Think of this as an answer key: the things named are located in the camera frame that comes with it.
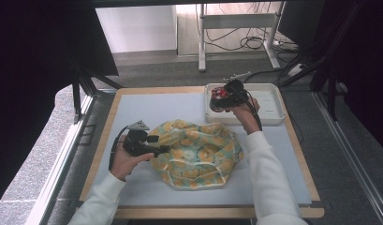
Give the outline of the fruit print cloth bag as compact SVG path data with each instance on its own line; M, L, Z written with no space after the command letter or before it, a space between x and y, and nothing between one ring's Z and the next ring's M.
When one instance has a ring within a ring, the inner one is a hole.
M169 149L153 158L151 165L164 183L180 190L222 187L243 159L236 134L221 123L173 120L150 133L158 138L157 146Z

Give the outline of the white power strip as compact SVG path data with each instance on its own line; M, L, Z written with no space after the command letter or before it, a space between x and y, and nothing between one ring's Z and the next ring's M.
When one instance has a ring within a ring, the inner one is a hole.
M298 74L299 72L301 72L303 69L305 68L305 65L304 64L297 64L294 68L292 68L289 72L288 72L288 76L289 77L293 77L294 75Z

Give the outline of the black stand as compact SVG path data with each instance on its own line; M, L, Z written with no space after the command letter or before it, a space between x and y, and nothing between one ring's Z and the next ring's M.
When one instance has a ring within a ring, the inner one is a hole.
M298 72L293 77L279 84L280 87L287 87L306 75L315 73L309 83L309 88L313 92L318 92L323 88L325 83L328 85L326 102L327 113L334 121L337 120L335 114L336 74L333 65L334 56L338 52L341 43L345 39L346 33L354 22L364 2L365 0L352 0L350 5L345 9L345 12L340 14L340 17L331 26L331 29L321 38L322 41L329 39L330 43L327 44L326 42L322 42L319 44L320 57L301 72Z
M115 88L121 89L122 85L119 83L107 78L103 75L98 75L89 69L81 68L77 63L73 63L71 69L74 72L74 78L72 81L72 89L73 89L73 102L74 102L74 123L77 124L82 120L82 112L81 112L81 90L89 96L92 97L96 92L96 86L93 83L92 78L97 78L105 84Z

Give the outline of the person's right hand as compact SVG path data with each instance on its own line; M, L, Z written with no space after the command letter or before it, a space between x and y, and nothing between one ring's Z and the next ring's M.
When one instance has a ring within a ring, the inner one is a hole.
M230 109L236 118L241 122L243 129L247 134L261 131L258 121L247 104L242 104Z

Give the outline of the person's left hand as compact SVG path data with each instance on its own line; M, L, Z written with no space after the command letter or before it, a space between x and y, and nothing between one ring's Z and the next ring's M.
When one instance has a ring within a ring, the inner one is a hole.
M132 173L139 163L148 161L155 156L153 153L147 153L137 157L129 155L123 148L125 138L126 135L120 137L110 168L110 173L121 181L125 181L125 178Z

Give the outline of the white table mat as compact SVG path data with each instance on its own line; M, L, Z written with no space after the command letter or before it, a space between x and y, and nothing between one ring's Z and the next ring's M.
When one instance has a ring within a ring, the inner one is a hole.
M204 124L205 96L202 93L121 95L94 182L98 184L106 176L112 144L122 128L139 120L149 128L156 128L174 119ZM300 206L311 204L312 198L286 126L283 123L265 126L263 132L286 170L297 203ZM249 166L245 160L237 163L222 187L184 190L165 184L150 162L144 161L126 178L119 204L123 207L252 205Z

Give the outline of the white plastic tray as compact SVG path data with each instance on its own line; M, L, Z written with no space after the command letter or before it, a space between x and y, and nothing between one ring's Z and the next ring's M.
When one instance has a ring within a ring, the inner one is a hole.
M239 120L231 112L214 112L210 109L212 91L221 86L222 83L209 83L204 88L206 120L210 123L239 125ZM258 116L263 126L279 126L282 123L286 117L286 110L277 86L271 83L246 83L244 89L258 101Z

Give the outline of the aluminium frame rail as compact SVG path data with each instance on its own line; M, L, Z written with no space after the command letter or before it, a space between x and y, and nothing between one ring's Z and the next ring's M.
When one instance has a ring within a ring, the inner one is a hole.
M48 209L52 205L53 195L56 193L57 185L62 179L62 173L66 169L67 161L75 149L76 142L81 137L81 131L86 127L86 122L93 112L95 102L100 97L113 97L115 94L114 89L101 89L93 96L85 96L81 102L81 118L77 123L70 126L47 180L24 225L40 225L43 222Z
M363 167L360 159L354 151L354 148L346 137L346 134L340 127L340 124L332 118L327 110L329 104L320 94L312 92L311 95L317 103L319 110L328 124L334 139L337 141L337 144L342 150L352 172L357 178L365 196L368 199L368 202L372 205L376 216L378 217L381 225L383 225L383 196L381 192Z

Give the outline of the white desk frame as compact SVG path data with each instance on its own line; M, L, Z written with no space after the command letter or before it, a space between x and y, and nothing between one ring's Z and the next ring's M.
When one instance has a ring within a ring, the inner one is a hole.
M200 5L199 16L199 71L206 70L205 30L206 29L231 29L231 28L270 28L271 33L263 46L273 69L279 69L279 62L273 52L273 40L281 20L286 2L282 1L274 13L263 14L229 14L208 15L205 5Z

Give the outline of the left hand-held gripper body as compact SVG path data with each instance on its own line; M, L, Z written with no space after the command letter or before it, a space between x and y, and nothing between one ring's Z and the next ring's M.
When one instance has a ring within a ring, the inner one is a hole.
M148 130L150 129L147 125L143 123L142 120L135 122L126 127L128 133L123 143L123 148L126 152L133 156L137 157L147 153L153 153L155 157L158 155L155 154L156 146L150 146L151 142L146 142Z

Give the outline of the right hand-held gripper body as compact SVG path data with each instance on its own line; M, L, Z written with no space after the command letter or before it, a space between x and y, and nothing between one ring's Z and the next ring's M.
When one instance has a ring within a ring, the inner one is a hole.
M250 105L248 92L244 89L243 82L238 79L232 79L223 87L228 91L228 98L225 99L225 108L236 107L242 104Z

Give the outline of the dark curtain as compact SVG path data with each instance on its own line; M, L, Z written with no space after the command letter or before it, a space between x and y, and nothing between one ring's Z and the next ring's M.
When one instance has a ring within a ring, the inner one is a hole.
M345 103L383 147L383 0L325 0L317 36L362 6L335 52L338 80L346 85Z
M81 75L117 72L96 11L61 1L0 0L0 200L56 94Z

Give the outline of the small red and white object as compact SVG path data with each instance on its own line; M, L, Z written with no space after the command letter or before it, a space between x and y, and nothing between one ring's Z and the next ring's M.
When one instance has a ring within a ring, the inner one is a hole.
M211 91L211 99L223 100L228 98L228 91L224 87L215 87Z

